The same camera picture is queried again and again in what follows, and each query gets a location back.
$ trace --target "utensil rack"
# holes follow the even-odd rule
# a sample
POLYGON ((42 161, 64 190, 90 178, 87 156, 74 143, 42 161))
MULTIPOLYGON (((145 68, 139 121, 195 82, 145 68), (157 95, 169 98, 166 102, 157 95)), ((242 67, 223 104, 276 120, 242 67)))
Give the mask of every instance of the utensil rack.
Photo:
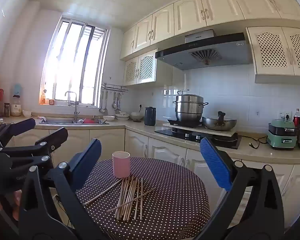
POLYGON ((107 84, 107 83, 102 83, 101 88, 105 89, 105 90, 117 91, 117 92, 122 92, 122 93, 127 93, 128 92, 127 87, 113 85, 113 84, 107 84))

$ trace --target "polka dot tablecloth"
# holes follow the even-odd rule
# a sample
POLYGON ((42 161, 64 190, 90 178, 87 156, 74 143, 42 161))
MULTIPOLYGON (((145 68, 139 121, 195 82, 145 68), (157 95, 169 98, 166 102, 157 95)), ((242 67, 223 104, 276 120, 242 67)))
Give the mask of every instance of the polka dot tablecloth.
MULTIPOLYGON (((141 221, 140 201, 137 220, 133 220, 136 202, 128 222, 115 220, 115 211, 106 212, 117 206, 121 182, 85 206, 109 239, 185 239, 199 233, 210 219, 204 184, 187 168, 157 159, 131 158, 131 175, 143 178, 143 192, 156 187, 143 197, 141 221)), ((101 161, 76 194, 85 203, 118 180, 113 176, 112 160, 101 161)))

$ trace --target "window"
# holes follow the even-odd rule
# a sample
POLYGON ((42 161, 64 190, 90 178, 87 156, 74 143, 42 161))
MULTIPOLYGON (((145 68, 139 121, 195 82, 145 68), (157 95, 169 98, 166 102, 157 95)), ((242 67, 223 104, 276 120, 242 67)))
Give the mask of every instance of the window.
POLYGON ((62 18, 51 41, 42 74, 41 89, 56 105, 65 100, 98 106, 107 30, 62 18))

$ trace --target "kettle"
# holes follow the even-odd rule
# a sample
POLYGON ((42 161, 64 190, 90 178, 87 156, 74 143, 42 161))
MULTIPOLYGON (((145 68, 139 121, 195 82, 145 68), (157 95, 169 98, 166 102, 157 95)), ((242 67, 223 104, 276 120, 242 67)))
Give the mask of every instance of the kettle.
POLYGON ((154 126, 155 125, 155 114, 156 114, 156 108, 149 106, 146 107, 145 110, 145 125, 148 126, 154 126))

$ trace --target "range hood vent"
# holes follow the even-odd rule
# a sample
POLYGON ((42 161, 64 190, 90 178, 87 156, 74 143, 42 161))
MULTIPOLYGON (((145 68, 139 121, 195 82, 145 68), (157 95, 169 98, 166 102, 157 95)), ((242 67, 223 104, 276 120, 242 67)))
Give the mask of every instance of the range hood vent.
POLYGON ((156 52, 156 59, 181 70, 252 63, 243 33, 215 36, 156 52))

